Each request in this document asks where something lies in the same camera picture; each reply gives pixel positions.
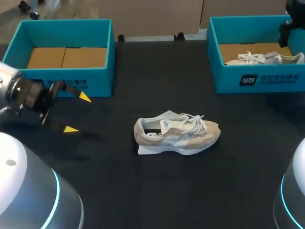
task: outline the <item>teal box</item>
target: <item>teal box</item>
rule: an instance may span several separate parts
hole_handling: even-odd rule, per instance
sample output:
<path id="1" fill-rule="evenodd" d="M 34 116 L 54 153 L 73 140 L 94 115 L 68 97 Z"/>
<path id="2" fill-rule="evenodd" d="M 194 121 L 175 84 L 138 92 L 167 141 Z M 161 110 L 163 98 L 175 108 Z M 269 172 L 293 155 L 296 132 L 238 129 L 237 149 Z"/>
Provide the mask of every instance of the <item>teal box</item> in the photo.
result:
<path id="1" fill-rule="evenodd" d="M 219 44 L 278 42 L 289 16 L 211 17 L 207 52 L 218 94 L 304 92 L 305 64 L 225 65 Z M 305 30 L 292 31 L 292 55 L 305 53 Z"/>
<path id="2" fill-rule="evenodd" d="M 105 67 L 26 69 L 34 47 L 107 47 Z M 111 20 L 21 21 L 3 62 L 20 69 L 24 77 L 52 82 L 65 80 L 89 97 L 110 97 L 114 70 L 115 40 Z M 60 92 L 59 97 L 69 97 Z"/>

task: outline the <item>black table surface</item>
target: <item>black table surface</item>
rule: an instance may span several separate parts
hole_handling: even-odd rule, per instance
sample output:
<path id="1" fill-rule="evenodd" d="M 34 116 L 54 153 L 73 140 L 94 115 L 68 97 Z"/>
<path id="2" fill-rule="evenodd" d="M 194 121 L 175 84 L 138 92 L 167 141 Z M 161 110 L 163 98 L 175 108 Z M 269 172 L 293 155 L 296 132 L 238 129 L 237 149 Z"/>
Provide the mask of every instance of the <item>black table surface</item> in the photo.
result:
<path id="1" fill-rule="evenodd" d="M 111 98 L 59 99 L 54 107 L 54 119 L 82 131 L 40 128 L 31 111 L 0 116 L 0 131 L 75 187 L 84 228 L 275 228 L 273 198 L 305 135 L 304 94 L 216 95 L 205 41 L 116 49 Z M 218 143 L 195 156 L 135 155 L 136 120 L 167 110 L 219 123 Z"/>

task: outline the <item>shoelace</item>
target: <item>shoelace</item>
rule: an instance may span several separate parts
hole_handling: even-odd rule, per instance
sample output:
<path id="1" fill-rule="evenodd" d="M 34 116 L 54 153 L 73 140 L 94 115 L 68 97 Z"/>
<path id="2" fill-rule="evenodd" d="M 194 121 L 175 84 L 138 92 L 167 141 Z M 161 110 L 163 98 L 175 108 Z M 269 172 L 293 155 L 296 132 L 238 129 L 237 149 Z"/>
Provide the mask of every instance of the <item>shoelace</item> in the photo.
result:
<path id="1" fill-rule="evenodd" d="M 182 134 L 192 133 L 195 135 L 197 135 L 197 134 L 200 135 L 200 134 L 204 134 L 206 132 L 206 125 L 205 125 L 204 121 L 202 120 L 204 115 L 192 116 L 190 114 L 180 114 L 180 117 L 184 118 L 182 123 L 189 122 L 189 123 L 193 124 L 193 126 L 189 130 L 185 130 L 185 131 L 181 132 Z"/>
<path id="2" fill-rule="evenodd" d="M 247 51 L 248 54 L 239 54 L 238 60 L 240 61 L 246 61 L 246 64 L 255 64 L 257 62 L 262 63 L 266 58 L 264 55 L 261 54 L 254 54 L 252 55 L 249 51 Z"/>

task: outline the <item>shoe tongue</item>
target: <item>shoe tongue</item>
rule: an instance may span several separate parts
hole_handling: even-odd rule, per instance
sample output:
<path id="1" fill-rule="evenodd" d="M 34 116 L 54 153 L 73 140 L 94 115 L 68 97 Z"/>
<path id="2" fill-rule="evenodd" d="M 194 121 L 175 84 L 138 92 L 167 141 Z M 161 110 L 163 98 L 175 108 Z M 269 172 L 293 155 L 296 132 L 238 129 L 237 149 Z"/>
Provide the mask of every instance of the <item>shoe tongue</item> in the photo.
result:
<path id="1" fill-rule="evenodd" d="M 191 123 L 183 123 L 180 121 L 161 120 L 160 126 L 161 126 L 161 133 L 164 135 L 171 128 L 185 131 L 191 129 L 193 125 Z"/>
<path id="2" fill-rule="evenodd" d="M 266 64 L 282 64 L 282 62 L 281 56 L 275 56 L 264 61 Z"/>

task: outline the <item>yellow marker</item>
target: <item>yellow marker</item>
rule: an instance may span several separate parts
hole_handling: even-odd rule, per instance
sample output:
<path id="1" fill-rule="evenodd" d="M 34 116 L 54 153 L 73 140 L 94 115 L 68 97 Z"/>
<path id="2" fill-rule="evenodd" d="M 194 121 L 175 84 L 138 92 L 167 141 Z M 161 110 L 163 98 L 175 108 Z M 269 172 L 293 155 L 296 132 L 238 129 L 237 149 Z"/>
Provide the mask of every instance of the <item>yellow marker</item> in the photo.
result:
<path id="1" fill-rule="evenodd" d="M 91 100 L 88 98 L 88 96 L 86 96 L 86 94 L 84 92 L 81 92 L 79 98 L 83 99 L 83 100 L 86 100 L 87 102 L 91 103 Z"/>
<path id="2" fill-rule="evenodd" d="M 68 132 L 77 132 L 77 129 L 74 129 L 72 127 L 66 126 L 65 129 L 63 130 L 64 133 L 68 133 Z"/>
<path id="3" fill-rule="evenodd" d="M 287 46 L 282 48 L 282 51 L 287 52 Z"/>

